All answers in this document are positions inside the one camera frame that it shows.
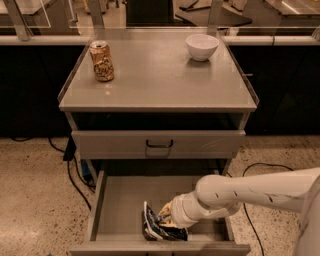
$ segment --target open drawer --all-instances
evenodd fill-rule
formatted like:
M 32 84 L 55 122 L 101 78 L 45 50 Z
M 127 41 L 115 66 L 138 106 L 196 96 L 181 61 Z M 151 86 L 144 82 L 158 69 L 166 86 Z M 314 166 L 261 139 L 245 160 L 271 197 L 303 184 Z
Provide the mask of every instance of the open drawer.
M 228 218 L 205 220 L 189 228 L 188 241 L 155 241 L 143 233 L 143 202 L 155 212 L 180 193 L 190 192 L 199 176 L 107 176 L 100 171 L 86 238 L 75 256 L 247 255 L 237 245 Z

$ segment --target closed drawer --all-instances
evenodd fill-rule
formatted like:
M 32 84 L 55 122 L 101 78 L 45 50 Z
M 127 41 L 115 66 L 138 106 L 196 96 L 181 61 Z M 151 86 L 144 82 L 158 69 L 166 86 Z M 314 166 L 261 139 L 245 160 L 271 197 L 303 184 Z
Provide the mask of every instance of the closed drawer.
M 82 159 L 233 158 L 245 132 L 74 131 Z

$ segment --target drawer handle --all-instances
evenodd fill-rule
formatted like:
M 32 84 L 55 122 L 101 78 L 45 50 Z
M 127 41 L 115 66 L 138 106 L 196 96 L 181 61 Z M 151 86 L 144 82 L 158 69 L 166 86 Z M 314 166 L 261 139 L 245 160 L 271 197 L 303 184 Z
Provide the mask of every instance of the drawer handle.
M 149 140 L 147 140 L 146 145 L 149 148 L 171 148 L 173 146 L 173 140 L 170 140 L 170 143 L 166 145 L 150 144 Z

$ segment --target white bowl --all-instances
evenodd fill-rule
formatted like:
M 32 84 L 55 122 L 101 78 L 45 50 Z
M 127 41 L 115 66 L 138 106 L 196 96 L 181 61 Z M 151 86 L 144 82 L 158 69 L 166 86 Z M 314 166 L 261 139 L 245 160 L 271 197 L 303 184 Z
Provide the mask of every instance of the white bowl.
M 187 48 L 193 59 L 205 61 L 217 50 L 219 40 L 205 34 L 195 34 L 186 39 Z

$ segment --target drawer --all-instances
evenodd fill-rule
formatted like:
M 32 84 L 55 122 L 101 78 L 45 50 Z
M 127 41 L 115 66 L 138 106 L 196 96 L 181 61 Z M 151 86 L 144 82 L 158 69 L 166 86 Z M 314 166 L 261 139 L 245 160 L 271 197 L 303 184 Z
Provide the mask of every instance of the drawer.
M 245 132 L 73 131 L 82 159 L 233 158 Z
M 101 171 L 86 237 L 70 252 L 75 256 L 247 255 L 249 245 L 235 243 L 228 218 L 195 224 L 188 230 L 188 241 L 155 241 L 144 236 L 143 202 L 158 212 L 175 195 L 190 192 L 199 178 L 107 176 Z

